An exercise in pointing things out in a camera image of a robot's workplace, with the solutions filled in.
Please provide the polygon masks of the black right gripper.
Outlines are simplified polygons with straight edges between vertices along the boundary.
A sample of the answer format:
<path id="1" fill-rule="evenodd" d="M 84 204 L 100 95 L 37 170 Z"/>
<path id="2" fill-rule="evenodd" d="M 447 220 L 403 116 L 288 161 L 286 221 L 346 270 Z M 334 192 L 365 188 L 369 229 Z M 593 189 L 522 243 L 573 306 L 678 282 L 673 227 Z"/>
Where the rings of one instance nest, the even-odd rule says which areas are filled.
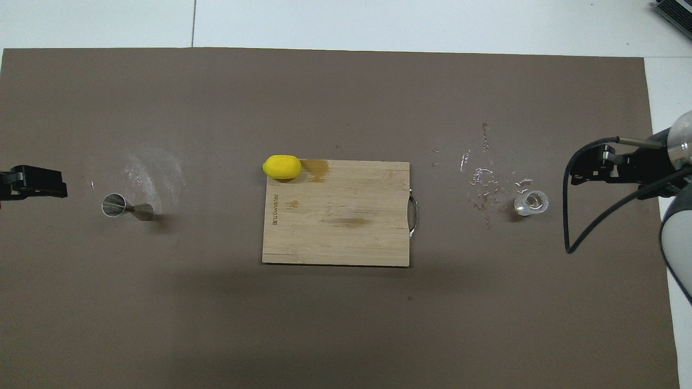
<path id="1" fill-rule="evenodd" d="M 666 146 L 659 149 L 640 147 L 623 157 L 625 162 L 616 169 L 616 152 L 610 145 L 579 150 L 570 160 L 571 185 L 595 180 L 608 184 L 637 184 L 641 189 L 676 172 Z"/>

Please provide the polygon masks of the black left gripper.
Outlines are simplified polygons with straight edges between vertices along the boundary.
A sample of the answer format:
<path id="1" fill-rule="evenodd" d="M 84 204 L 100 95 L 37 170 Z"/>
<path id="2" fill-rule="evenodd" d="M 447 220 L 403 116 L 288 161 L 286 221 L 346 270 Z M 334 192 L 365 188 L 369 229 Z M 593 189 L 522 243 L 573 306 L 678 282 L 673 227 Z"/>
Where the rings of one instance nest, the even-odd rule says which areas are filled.
<path id="1" fill-rule="evenodd" d="M 22 201 L 26 194 L 66 198 L 68 188 L 62 173 L 57 170 L 23 165 L 1 172 L 1 201 Z"/>

